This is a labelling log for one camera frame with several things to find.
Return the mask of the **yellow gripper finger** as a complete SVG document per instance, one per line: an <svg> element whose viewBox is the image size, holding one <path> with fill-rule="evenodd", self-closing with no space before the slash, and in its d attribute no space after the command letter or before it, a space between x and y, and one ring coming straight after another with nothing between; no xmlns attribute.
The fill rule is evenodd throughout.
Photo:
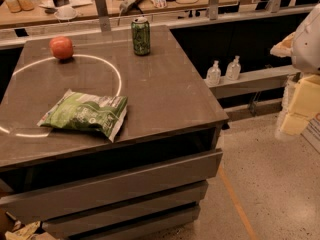
<svg viewBox="0 0 320 240"><path fill-rule="evenodd" d="M288 135L301 134L320 112L320 76L308 75L295 83L293 95L284 111L280 131Z"/></svg>
<svg viewBox="0 0 320 240"><path fill-rule="evenodd" d="M286 36L282 41L274 45L270 54L277 57L290 57L292 53L292 42L293 42L294 33Z"/></svg>

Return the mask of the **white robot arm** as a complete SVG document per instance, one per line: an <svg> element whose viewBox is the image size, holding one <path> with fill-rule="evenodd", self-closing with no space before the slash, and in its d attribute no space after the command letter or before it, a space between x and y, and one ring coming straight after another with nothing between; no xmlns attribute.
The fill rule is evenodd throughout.
<svg viewBox="0 0 320 240"><path fill-rule="evenodd" d="M320 112L320 4L317 4L298 28L274 45L270 53L291 57L292 66L302 78L288 94L280 131L299 135Z"/></svg>

